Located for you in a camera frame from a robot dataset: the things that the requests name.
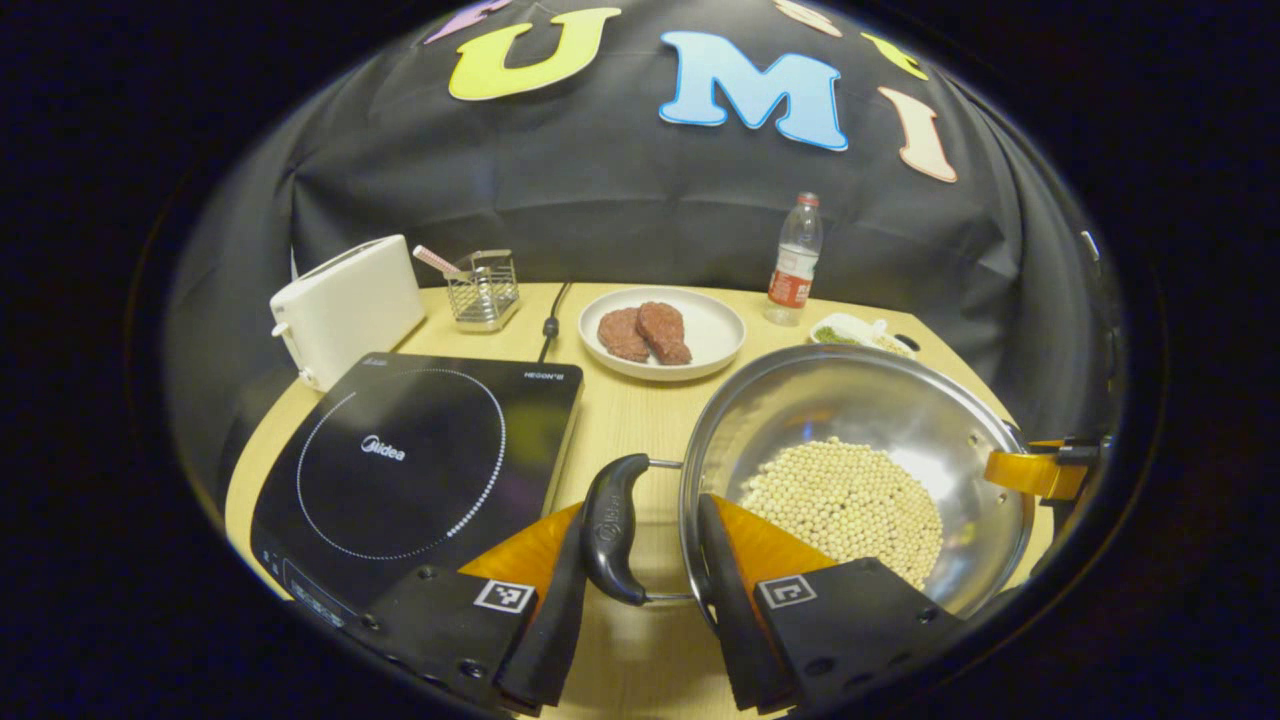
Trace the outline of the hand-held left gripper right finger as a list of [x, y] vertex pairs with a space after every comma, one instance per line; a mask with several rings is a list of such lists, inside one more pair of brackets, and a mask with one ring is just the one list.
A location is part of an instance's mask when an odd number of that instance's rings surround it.
[[740, 708], [797, 714], [869, 698], [963, 629], [878, 559], [837, 562], [718, 495], [699, 498], [698, 528]]

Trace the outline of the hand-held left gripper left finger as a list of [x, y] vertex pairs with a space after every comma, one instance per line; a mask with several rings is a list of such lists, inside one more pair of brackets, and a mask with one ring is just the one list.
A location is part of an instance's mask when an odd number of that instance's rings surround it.
[[559, 703], [577, 648], [581, 528], [575, 503], [460, 569], [416, 566], [351, 623], [351, 639], [452, 700], [538, 716]]

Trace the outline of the steel pot with black handle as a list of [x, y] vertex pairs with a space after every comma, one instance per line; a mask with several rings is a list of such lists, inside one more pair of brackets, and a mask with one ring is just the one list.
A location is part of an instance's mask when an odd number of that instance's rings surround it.
[[687, 589], [716, 623], [696, 510], [703, 495], [741, 503], [749, 482], [791, 448], [837, 439], [882, 451], [919, 480], [940, 510], [940, 557], [924, 594], [969, 618], [1014, 583], [1032, 538], [1034, 496], [989, 482], [995, 454], [1027, 442], [1010, 420], [941, 372], [876, 348], [805, 345], [758, 357], [710, 397], [692, 427], [680, 474], [678, 537]]

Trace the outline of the black induction cooktop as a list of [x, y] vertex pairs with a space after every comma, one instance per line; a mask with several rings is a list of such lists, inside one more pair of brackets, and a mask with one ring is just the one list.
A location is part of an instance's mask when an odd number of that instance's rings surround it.
[[550, 511], [582, 389], [570, 364], [366, 355], [273, 464], [255, 561], [334, 626], [417, 566], [462, 568]]

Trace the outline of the pile of soybeans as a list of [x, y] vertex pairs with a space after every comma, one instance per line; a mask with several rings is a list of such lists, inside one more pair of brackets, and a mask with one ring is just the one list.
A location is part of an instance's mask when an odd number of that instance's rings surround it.
[[778, 451], [739, 505], [837, 562], [874, 557], [918, 591], [943, 546], [929, 491], [886, 451], [835, 436]]

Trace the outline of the white divided dish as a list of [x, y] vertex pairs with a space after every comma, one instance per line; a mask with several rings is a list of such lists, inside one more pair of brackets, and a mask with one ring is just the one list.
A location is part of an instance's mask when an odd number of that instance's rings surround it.
[[809, 329], [809, 341], [815, 345], [851, 345], [877, 348], [901, 357], [915, 359], [915, 345], [890, 333], [884, 319], [864, 322], [847, 313], [832, 313]]

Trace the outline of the white round plate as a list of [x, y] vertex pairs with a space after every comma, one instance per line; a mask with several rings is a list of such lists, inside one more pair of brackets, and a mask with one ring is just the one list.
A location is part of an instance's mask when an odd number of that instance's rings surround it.
[[[635, 363], [611, 354], [598, 337], [607, 313], [640, 307], [644, 302], [668, 304], [684, 319], [684, 342], [691, 361], [667, 365], [655, 357]], [[742, 318], [727, 304], [704, 293], [680, 287], [637, 286], [614, 290], [593, 300], [579, 315], [579, 336], [595, 360], [621, 375], [637, 380], [680, 383], [700, 380], [726, 369], [746, 340]]]

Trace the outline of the brown meat patty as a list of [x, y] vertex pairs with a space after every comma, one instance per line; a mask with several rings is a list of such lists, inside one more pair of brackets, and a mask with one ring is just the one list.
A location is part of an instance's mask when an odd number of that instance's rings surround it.
[[637, 328], [639, 307], [605, 313], [596, 327], [596, 338], [613, 356], [630, 363], [648, 363], [650, 347]]
[[685, 342], [684, 315], [664, 302], [644, 302], [637, 309], [637, 333], [663, 365], [689, 365], [692, 352]]

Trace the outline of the clear plastic water bottle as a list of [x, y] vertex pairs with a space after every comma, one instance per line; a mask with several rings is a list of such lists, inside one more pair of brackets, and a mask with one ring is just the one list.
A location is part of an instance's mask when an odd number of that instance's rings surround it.
[[824, 243], [819, 208], [817, 193], [801, 192], [780, 232], [764, 310], [777, 325], [796, 325], [810, 296]]

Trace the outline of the white toaster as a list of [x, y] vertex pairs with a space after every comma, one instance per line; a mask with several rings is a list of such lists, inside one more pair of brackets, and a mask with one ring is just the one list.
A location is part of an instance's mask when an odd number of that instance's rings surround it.
[[426, 316], [407, 241], [361, 243], [314, 268], [269, 300], [282, 340], [307, 387], [328, 392], [361, 357], [389, 352]]

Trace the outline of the black backdrop cloth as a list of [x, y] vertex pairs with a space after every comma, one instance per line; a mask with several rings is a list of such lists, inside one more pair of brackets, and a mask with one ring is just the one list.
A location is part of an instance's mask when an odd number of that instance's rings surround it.
[[449, 38], [390, 41], [233, 165], [180, 256], [165, 402], [223, 498], [294, 379], [268, 300], [385, 234], [508, 249], [522, 282], [762, 291], [785, 214], [818, 193], [819, 299], [913, 314], [1033, 438], [1117, 415], [1097, 236], [1068, 184], [954, 68], [835, 9], [772, 0], [513, 0]]

